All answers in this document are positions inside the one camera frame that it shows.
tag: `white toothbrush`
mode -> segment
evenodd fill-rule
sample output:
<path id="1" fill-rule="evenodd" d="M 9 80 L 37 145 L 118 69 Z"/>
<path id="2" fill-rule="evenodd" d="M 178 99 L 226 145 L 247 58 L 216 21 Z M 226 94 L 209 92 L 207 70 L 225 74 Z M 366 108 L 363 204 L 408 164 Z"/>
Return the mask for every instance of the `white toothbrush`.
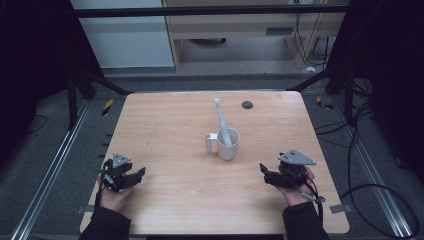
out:
<path id="1" fill-rule="evenodd" d="M 228 132 L 227 124 L 225 123 L 224 116 L 222 116 L 221 108 L 219 107 L 220 104 L 221 101 L 219 100 L 219 98 L 215 98 L 216 111 L 218 112 L 219 127 L 221 128 L 222 139 L 224 139 L 224 144 L 226 146 L 231 146 L 233 144 L 231 143 L 230 133 Z"/>

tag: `cup handle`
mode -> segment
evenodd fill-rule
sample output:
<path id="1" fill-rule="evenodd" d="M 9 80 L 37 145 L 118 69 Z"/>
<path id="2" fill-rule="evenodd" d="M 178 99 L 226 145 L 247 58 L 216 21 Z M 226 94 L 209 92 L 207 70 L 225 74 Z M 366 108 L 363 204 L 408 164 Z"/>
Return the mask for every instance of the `cup handle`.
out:
<path id="1" fill-rule="evenodd" d="M 216 133 L 206 133 L 205 134 L 205 144 L 206 144 L 206 152 L 212 152 L 212 141 L 216 141 L 218 139 L 218 134 Z"/>

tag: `floor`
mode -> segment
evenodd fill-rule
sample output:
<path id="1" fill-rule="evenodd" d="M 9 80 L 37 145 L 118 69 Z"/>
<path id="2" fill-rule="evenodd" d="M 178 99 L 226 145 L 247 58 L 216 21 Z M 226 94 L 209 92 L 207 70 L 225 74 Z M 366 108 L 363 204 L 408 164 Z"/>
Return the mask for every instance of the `floor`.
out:
<path id="1" fill-rule="evenodd" d="M 322 57 L 325 42 L 321 40 L 309 59 Z M 291 60 L 290 53 L 283 39 L 254 38 L 227 39 L 223 44 L 214 41 L 186 41 L 181 58 L 181 69 L 178 72 L 145 72 L 141 76 L 122 78 L 108 76 L 108 79 L 124 88 L 137 92 L 148 91 L 197 91 L 197 90 L 244 90 L 271 89 L 284 90 L 308 79 L 314 73 L 321 71 L 322 66 L 315 66 L 315 72 L 298 69 Z M 323 92 L 325 80 L 317 82 L 305 90 L 302 95 L 311 120 L 318 132 L 324 132 L 343 123 L 343 114 L 338 111 L 343 104 L 342 97 L 329 97 Z M 79 97 L 78 106 L 84 123 L 76 136 L 67 135 L 68 113 L 66 92 L 59 92 L 39 103 L 37 117 L 28 130 L 28 135 L 16 149 L 13 165 L 0 175 L 0 239 L 10 239 L 16 227 L 32 213 L 35 217 L 26 224 L 29 239 L 76 239 L 79 233 L 81 208 L 92 191 L 98 166 L 104 158 L 108 142 L 113 133 L 120 109 L 125 101 L 109 89 L 95 84 L 98 91 L 93 101 Z M 322 103 L 334 107 L 330 110 L 317 103 L 316 96 L 322 97 Z M 114 105 L 107 117 L 101 115 L 105 102 L 114 99 Z M 366 102 L 366 99 L 355 97 L 355 104 Z M 408 169 L 398 169 L 393 159 L 390 146 L 379 131 L 372 114 L 367 113 L 360 121 L 360 141 L 352 154 L 352 171 L 354 184 L 370 181 L 371 169 L 375 164 L 383 183 L 392 186 L 407 198 L 407 201 L 417 211 L 420 220 L 424 220 L 421 203 L 424 200 L 424 188 Z M 322 134 L 319 137 L 324 156 L 330 172 L 335 180 L 339 194 L 345 192 L 346 156 L 352 129 L 342 129 L 332 134 Z M 63 161 L 58 159 L 57 152 L 67 139 L 72 145 L 70 149 L 62 150 Z M 385 231 L 392 231 L 387 212 L 378 208 L 385 201 L 378 190 L 357 193 L 363 212 Z M 34 196 L 42 196 L 38 207 L 32 202 Z M 410 228 L 414 229 L 411 216 L 404 206 L 400 207 Z M 348 214 L 351 230 L 346 235 L 332 236 L 332 239 L 387 239 L 374 229 L 368 227 L 355 212 Z M 424 239 L 419 235 L 415 239 Z"/>

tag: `hand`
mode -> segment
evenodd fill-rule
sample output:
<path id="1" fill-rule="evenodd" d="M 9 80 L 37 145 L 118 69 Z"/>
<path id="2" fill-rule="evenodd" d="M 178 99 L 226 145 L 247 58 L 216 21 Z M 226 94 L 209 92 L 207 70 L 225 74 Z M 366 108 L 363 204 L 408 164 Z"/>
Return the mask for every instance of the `hand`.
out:
<path id="1" fill-rule="evenodd" d="M 100 177 L 98 177 L 97 184 L 100 184 L 100 181 L 102 180 Z M 114 192 L 109 188 L 105 187 L 102 191 L 100 207 L 104 207 L 115 212 L 120 212 L 122 207 L 125 205 L 126 199 L 133 191 L 134 186 L 124 189 L 120 192 Z"/>
<path id="2" fill-rule="evenodd" d="M 309 167 L 307 167 L 307 166 L 305 166 L 305 168 L 306 168 L 306 174 L 308 175 L 308 177 L 310 179 L 313 180 L 315 178 L 315 176 L 312 173 L 311 169 L 309 169 Z M 312 182 L 309 178 L 308 178 L 308 184 L 311 185 Z M 297 189 L 285 189 L 285 188 L 282 188 L 282 187 L 276 187 L 276 188 L 277 188 L 278 191 L 280 191 L 284 195 L 289 206 L 294 206 L 294 205 L 298 205 L 298 204 L 310 201 L 309 199 L 302 196 L 300 194 L 300 192 L 306 193 L 310 196 L 313 196 L 313 193 L 311 192 L 311 190 L 308 187 L 306 187 L 305 185 L 302 185 L 300 187 L 300 189 L 299 189 L 300 192 Z"/>

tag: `white mug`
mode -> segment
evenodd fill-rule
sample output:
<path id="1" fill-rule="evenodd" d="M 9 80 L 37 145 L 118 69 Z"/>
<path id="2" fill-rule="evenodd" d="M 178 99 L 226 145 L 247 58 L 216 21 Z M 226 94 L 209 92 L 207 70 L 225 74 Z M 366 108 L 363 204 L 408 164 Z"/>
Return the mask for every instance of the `white mug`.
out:
<path id="1" fill-rule="evenodd" d="M 237 156 L 237 147 L 240 142 L 240 134 L 232 128 L 228 129 L 231 138 L 231 146 L 227 146 L 224 144 L 224 140 L 222 139 L 222 133 L 206 133 L 205 134 L 205 143 L 206 143 L 206 151 L 208 153 L 212 153 L 212 141 L 217 142 L 218 146 L 218 156 L 224 160 L 232 160 Z"/>

